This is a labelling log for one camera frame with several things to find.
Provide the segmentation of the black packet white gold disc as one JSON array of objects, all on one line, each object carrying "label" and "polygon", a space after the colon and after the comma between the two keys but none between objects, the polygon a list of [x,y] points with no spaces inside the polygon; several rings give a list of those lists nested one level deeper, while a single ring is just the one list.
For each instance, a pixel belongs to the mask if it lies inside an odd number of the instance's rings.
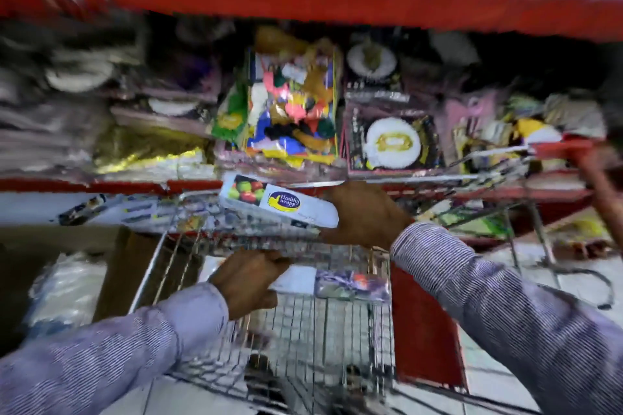
[{"label": "black packet white gold disc", "polygon": [[347,102],[349,178],[434,175],[446,166],[433,115],[420,109]]}]

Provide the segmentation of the brown cardboard box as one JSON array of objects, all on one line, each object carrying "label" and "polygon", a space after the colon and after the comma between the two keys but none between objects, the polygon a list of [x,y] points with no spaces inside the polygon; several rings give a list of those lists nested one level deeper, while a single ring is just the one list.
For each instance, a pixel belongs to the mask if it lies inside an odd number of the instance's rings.
[{"label": "brown cardboard box", "polygon": [[29,290],[61,253],[106,253],[107,271],[91,323],[127,314],[158,238],[120,226],[0,228],[0,357],[25,342]]}]

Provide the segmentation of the white shelf label strip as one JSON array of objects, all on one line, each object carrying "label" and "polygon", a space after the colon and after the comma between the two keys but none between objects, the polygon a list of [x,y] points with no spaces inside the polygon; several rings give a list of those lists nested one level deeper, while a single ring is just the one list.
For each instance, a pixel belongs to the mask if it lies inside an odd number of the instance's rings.
[{"label": "white shelf label strip", "polygon": [[177,196],[103,193],[0,193],[0,226],[122,225],[144,230],[167,225]]}]

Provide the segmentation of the black packet white round item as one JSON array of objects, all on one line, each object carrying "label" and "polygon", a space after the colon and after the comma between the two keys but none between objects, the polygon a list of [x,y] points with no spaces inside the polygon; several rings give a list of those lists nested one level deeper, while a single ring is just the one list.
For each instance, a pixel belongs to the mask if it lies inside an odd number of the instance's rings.
[{"label": "black packet white round item", "polygon": [[346,90],[401,91],[399,63],[394,52],[376,41],[366,40],[348,49]]}]

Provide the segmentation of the person's right hand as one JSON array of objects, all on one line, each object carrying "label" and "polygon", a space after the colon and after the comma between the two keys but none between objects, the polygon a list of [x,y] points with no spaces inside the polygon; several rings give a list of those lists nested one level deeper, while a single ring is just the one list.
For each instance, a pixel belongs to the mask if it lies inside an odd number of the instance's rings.
[{"label": "person's right hand", "polygon": [[391,249],[413,219],[377,184],[349,181],[328,188],[323,199],[338,212],[336,228],[321,228],[327,244]]}]

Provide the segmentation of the white box colourful end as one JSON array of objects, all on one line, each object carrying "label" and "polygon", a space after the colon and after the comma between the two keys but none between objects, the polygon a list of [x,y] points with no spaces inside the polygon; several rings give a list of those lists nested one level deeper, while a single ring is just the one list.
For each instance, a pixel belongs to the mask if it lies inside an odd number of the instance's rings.
[{"label": "white box colourful end", "polygon": [[325,270],[293,264],[269,289],[281,294],[307,295],[317,299],[391,302],[387,278],[353,270]]}]

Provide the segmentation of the white wrap box fruit print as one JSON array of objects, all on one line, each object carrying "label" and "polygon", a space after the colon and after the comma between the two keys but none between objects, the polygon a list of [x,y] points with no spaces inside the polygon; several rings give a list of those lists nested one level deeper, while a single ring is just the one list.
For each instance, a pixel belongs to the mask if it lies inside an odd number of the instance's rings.
[{"label": "white wrap box fruit print", "polygon": [[219,201],[225,208],[295,228],[335,229],[339,223],[331,202],[240,173],[225,174]]}]

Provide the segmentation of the red cart side panel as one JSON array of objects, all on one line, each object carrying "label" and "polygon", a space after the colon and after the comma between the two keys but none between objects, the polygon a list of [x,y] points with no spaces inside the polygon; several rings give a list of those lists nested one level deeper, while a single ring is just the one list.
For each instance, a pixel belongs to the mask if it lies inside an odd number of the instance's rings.
[{"label": "red cart side panel", "polygon": [[390,270],[397,379],[465,389],[455,322],[407,272]]}]

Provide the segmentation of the person's left forearm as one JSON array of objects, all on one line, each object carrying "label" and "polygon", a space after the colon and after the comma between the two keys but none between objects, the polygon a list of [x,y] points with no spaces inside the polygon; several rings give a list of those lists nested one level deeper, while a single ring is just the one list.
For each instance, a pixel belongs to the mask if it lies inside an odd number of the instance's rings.
[{"label": "person's left forearm", "polygon": [[213,342],[229,321],[207,282],[154,306],[33,340],[0,358],[0,415],[99,415]]}]

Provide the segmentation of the gold foil packet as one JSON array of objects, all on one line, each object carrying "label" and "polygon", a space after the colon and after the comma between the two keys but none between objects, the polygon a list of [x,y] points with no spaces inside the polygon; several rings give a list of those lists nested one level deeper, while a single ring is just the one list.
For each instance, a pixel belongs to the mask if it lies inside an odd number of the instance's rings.
[{"label": "gold foil packet", "polygon": [[168,128],[114,125],[98,139],[93,168],[110,175],[147,168],[210,165],[214,141]]}]

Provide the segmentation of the red shelf edge rail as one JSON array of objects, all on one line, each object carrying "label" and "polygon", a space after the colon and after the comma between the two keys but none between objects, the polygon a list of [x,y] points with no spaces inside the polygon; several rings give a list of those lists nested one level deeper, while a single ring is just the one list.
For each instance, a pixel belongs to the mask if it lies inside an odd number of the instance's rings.
[{"label": "red shelf edge rail", "polygon": [[[28,178],[0,179],[0,193],[104,193],[104,194],[174,194],[219,191],[220,181],[168,181],[167,183],[94,182],[69,183]],[[577,176],[570,174],[538,176],[534,180],[514,181],[491,186],[466,186],[451,190],[442,183],[382,183],[380,185],[395,198],[422,197],[442,199],[482,199],[484,201],[511,201],[531,199],[537,202],[575,202],[588,198],[593,191],[586,188]]]}]

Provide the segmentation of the pile of grey plastic packets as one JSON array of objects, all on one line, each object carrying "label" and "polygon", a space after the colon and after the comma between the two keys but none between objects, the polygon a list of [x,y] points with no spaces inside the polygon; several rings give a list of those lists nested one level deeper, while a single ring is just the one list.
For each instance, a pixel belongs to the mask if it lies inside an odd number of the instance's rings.
[{"label": "pile of grey plastic packets", "polygon": [[74,28],[0,19],[0,176],[83,175],[93,171],[110,126],[92,94],[112,75],[96,61],[64,61]]}]

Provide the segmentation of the colourful balloon packet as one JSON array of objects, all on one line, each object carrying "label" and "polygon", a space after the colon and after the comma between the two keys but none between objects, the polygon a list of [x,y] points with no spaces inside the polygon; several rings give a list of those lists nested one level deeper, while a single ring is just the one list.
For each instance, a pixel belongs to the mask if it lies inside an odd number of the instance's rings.
[{"label": "colourful balloon packet", "polygon": [[247,155],[296,164],[336,161],[341,53],[331,43],[305,48],[247,50],[248,112],[240,146]]}]

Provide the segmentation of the pink party packet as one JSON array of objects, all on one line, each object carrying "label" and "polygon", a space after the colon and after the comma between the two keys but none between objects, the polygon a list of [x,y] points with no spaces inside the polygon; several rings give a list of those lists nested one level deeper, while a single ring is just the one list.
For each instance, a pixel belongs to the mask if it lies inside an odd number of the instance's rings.
[{"label": "pink party packet", "polygon": [[455,168],[465,142],[495,120],[499,96],[498,89],[483,89],[442,100],[435,113],[435,125],[447,167]]}]

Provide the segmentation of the person's right forearm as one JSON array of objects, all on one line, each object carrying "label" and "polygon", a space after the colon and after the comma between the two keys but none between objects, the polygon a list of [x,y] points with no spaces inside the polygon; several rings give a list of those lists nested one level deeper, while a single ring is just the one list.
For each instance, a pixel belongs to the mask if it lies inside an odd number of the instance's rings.
[{"label": "person's right forearm", "polygon": [[399,225],[394,262],[504,365],[544,415],[623,415],[623,328],[590,305],[477,257],[447,230]]}]

